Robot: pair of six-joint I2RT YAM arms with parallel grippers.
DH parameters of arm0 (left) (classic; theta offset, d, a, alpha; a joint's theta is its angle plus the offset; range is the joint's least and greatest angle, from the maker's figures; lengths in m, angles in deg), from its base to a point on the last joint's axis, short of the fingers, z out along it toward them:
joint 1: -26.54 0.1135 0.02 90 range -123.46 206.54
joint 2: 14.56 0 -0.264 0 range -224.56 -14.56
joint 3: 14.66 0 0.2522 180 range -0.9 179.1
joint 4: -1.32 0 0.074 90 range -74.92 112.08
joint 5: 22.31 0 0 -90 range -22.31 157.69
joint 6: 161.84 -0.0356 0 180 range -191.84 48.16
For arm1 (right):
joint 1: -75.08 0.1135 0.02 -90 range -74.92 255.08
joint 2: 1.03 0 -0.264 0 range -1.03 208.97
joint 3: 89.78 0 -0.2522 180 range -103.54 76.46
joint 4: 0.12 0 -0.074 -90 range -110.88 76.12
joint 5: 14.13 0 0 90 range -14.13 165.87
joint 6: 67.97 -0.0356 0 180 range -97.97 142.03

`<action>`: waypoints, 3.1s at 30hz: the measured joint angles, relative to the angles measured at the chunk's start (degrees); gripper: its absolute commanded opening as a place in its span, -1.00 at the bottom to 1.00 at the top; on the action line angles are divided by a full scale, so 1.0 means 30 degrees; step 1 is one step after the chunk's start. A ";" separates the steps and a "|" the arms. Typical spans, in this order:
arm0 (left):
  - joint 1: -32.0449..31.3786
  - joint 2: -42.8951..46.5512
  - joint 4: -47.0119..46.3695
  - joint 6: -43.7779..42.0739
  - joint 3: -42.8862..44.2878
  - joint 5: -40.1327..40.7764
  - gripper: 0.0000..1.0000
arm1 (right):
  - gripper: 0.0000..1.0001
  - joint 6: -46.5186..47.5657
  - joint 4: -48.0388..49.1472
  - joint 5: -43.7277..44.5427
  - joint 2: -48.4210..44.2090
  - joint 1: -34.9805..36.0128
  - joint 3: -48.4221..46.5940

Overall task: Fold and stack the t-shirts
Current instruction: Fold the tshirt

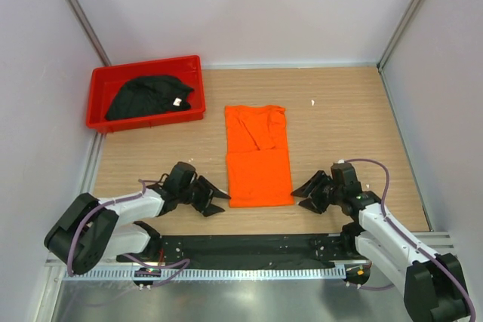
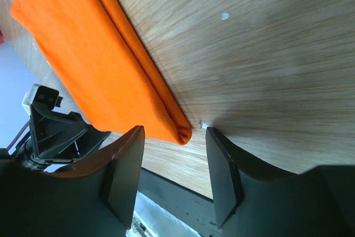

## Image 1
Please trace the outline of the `orange t shirt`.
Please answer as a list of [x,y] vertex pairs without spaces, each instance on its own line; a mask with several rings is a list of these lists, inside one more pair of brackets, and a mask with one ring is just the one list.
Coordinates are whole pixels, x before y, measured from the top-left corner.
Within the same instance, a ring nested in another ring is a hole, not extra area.
[[226,106],[226,167],[231,208],[294,204],[281,106]]

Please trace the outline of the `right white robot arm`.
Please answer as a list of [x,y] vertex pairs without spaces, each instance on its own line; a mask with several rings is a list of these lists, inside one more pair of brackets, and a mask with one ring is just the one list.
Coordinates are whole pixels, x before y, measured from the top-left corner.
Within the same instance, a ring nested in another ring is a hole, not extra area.
[[350,259],[371,261],[402,294],[413,321],[476,319],[464,273],[452,253],[441,254],[409,232],[386,207],[386,196],[364,190],[353,161],[319,170],[292,191],[299,205],[322,214],[337,205],[351,218],[340,234],[340,249]]

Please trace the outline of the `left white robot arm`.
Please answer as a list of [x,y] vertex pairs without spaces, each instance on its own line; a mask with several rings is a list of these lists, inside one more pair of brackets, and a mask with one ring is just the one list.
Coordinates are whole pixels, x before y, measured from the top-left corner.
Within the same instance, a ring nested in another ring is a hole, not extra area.
[[215,198],[230,198],[182,161],[160,179],[140,184],[140,191],[118,197],[78,195],[46,234],[44,246],[66,264],[69,276],[85,274],[104,259],[156,261],[162,237],[146,219],[164,216],[180,204],[209,217],[224,211],[212,203]]

